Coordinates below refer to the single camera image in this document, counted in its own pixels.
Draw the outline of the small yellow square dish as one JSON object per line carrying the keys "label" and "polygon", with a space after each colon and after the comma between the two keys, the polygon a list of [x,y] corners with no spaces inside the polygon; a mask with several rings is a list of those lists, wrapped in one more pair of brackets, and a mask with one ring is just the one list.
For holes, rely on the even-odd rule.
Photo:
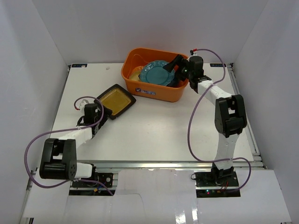
{"label": "small yellow square dish", "polygon": [[139,76],[143,68],[143,66],[135,67],[129,76],[129,80],[140,82]]}

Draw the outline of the amber square plate black rim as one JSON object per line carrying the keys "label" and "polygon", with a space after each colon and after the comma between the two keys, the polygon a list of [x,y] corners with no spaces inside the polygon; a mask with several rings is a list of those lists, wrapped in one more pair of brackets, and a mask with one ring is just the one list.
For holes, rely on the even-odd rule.
{"label": "amber square plate black rim", "polygon": [[114,84],[97,99],[103,104],[103,106],[112,111],[109,115],[111,120],[114,120],[127,111],[135,102],[136,99],[126,89],[119,84]]}

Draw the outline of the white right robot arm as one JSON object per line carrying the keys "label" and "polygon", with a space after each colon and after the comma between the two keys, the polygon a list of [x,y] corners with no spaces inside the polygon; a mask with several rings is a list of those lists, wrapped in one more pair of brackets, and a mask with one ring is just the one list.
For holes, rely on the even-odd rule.
{"label": "white right robot arm", "polygon": [[175,76],[178,79],[187,79],[196,93],[214,105],[214,124],[219,137],[216,157],[211,162],[211,181],[216,186],[222,186],[234,172],[233,156],[236,142],[247,125],[245,105],[241,95],[232,95],[224,91],[206,76],[203,64],[203,58],[200,56],[184,59],[182,55],[177,55],[163,66],[163,69],[167,72],[176,69]]}

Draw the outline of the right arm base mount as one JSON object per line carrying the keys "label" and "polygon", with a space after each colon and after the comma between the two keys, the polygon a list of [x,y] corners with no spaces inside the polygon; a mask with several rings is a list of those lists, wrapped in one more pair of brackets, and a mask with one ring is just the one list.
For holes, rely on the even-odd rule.
{"label": "right arm base mount", "polygon": [[239,181],[234,168],[218,171],[212,165],[209,172],[194,172],[191,177],[195,181],[197,198],[229,198],[240,197]]}

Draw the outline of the blue leaf-shaped plate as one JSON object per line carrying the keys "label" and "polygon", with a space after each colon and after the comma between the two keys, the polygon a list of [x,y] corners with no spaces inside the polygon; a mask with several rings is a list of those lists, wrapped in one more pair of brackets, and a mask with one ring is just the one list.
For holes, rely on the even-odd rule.
{"label": "blue leaf-shaped plate", "polygon": [[167,84],[167,87],[177,88],[180,83],[180,80],[174,77],[169,84]]}

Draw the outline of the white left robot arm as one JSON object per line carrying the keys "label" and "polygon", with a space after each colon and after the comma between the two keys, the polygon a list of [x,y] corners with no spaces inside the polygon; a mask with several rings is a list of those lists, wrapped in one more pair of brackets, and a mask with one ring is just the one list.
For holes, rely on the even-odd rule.
{"label": "white left robot arm", "polygon": [[97,134],[112,110],[92,103],[83,106],[82,111],[76,130],[45,141],[39,168],[41,178],[68,181],[82,178],[88,186],[98,183],[94,165],[77,161],[77,149]]}

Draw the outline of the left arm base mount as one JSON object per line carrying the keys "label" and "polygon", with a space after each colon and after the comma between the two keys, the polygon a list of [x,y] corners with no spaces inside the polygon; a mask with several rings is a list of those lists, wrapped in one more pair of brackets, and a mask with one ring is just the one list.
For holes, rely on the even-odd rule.
{"label": "left arm base mount", "polygon": [[71,196],[113,196],[113,173],[95,172],[85,181],[72,182],[69,190]]}

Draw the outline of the teal round scalloped plate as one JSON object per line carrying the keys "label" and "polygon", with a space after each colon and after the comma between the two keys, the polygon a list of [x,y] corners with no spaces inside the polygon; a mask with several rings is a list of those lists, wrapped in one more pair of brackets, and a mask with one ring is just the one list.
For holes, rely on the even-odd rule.
{"label": "teal round scalloped plate", "polygon": [[141,82],[161,86],[169,85],[174,77],[175,70],[168,72],[163,67],[168,63],[164,60],[156,60],[145,65],[139,75]]}

